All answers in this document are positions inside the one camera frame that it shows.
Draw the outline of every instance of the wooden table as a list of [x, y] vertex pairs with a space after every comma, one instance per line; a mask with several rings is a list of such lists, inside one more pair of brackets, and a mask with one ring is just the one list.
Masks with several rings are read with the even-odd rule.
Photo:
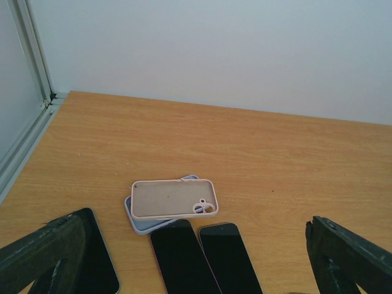
[[305, 223], [329, 217], [392, 251], [392, 127], [72, 92], [0, 206], [0, 247], [85, 206], [121, 293], [165, 293], [148, 236], [124, 209], [140, 179], [213, 181], [266, 294], [318, 293]]

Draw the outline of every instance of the phone screen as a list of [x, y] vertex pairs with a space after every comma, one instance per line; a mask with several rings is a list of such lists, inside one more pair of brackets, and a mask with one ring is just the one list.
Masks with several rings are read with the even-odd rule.
[[263, 293], [235, 224], [202, 228], [199, 237], [222, 293]]
[[168, 294], [221, 294], [189, 221], [153, 231], [151, 243]]
[[118, 293], [120, 284], [94, 213], [91, 208], [83, 208], [73, 214], [91, 227], [74, 293]]

